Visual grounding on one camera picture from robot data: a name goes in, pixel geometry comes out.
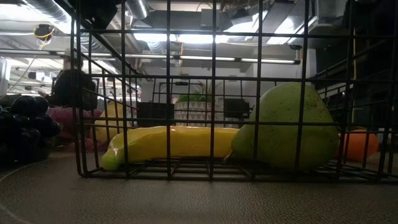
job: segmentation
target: gray carpet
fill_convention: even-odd
[[[4,178],[0,223],[397,223],[398,187],[83,179],[52,156]]]

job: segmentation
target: toy orange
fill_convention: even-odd
[[[363,160],[365,144],[366,144],[366,130],[358,129],[354,130],[354,133],[349,134],[349,142],[348,142],[348,153],[347,153],[347,160],[351,161],[361,161]],[[347,134],[344,138],[344,152],[347,150]],[[368,153],[366,157],[373,155],[379,148],[379,141],[375,134],[369,134],[368,140]]]

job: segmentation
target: toy banana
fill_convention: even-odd
[[[167,157],[167,127],[137,128],[127,132],[129,163]],[[238,129],[215,128],[214,157],[231,152],[231,141]],[[170,127],[171,157],[210,156],[210,128]],[[116,135],[102,157],[105,170],[116,170],[124,163],[123,133]]]

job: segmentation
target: yellow banana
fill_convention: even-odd
[[[116,110],[114,106],[115,102],[110,102],[108,104],[108,117],[109,118],[115,118],[116,117]],[[123,117],[123,105],[118,103],[116,105],[118,107],[118,118]],[[101,114],[100,118],[105,118],[105,111]],[[100,125],[106,125],[106,121],[104,120],[97,120],[95,121],[95,124],[100,124]],[[123,122],[122,121],[108,121],[109,126],[122,126]],[[117,128],[108,128],[109,129],[109,138],[112,139],[115,135],[118,134],[118,129]],[[119,132],[123,133],[123,128],[119,128]],[[101,142],[106,142],[107,141],[107,136],[106,136],[106,128],[104,127],[95,127],[95,134],[96,134],[96,139],[97,141]]]
[[[137,128],[127,132],[129,163],[167,157],[166,126]],[[238,129],[215,128],[214,157],[224,158],[231,152],[231,141]],[[171,157],[210,156],[210,128],[170,127]],[[116,170],[124,163],[123,133],[116,135],[102,157],[105,170]]]

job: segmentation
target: plant pot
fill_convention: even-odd
[[[174,105],[174,110],[176,110],[174,111],[174,119],[187,120],[187,122],[184,123],[177,122],[177,126],[210,127],[210,124],[206,125],[205,123],[194,123],[190,121],[211,121],[211,103],[190,101],[188,105],[188,102],[179,102]],[[220,114],[222,115],[222,113],[215,114],[215,120],[220,120]]]

